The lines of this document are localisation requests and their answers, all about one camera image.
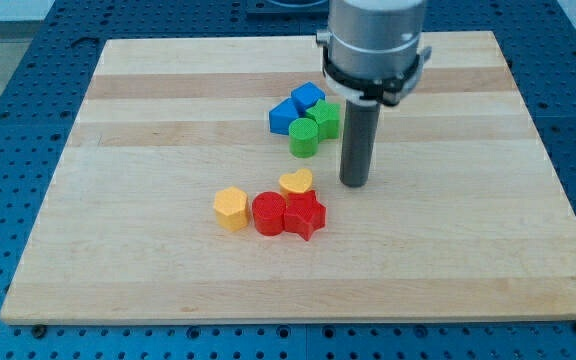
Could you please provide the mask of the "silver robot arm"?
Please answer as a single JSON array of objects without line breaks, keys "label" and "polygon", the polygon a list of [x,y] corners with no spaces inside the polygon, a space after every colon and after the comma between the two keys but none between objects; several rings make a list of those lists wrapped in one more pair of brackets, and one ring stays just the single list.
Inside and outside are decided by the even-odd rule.
[{"label": "silver robot arm", "polygon": [[316,34],[327,85],[346,101],[340,181],[366,184],[380,109],[395,107],[419,83],[432,49],[418,48],[425,0],[332,0]]}]

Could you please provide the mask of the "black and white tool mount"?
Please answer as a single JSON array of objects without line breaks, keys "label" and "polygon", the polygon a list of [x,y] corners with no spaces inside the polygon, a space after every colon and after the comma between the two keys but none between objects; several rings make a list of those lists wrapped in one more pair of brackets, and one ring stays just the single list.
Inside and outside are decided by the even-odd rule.
[{"label": "black and white tool mount", "polygon": [[432,48],[418,47],[420,33],[402,33],[385,47],[357,46],[330,29],[319,30],[315,41],[322,49],[322,73],[328,86],[359,106],[398,105],[417,87]]}]

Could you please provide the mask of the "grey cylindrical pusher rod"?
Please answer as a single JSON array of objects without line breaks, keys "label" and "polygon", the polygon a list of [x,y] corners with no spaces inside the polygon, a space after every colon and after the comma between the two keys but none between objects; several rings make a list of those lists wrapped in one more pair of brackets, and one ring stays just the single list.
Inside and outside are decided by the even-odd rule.
[{"label": "grey cylindrical pusher rod", "polygon": [[340,181],[358,188],[369,178],[380,105],[357,105],[346,101],[340,161]]}]

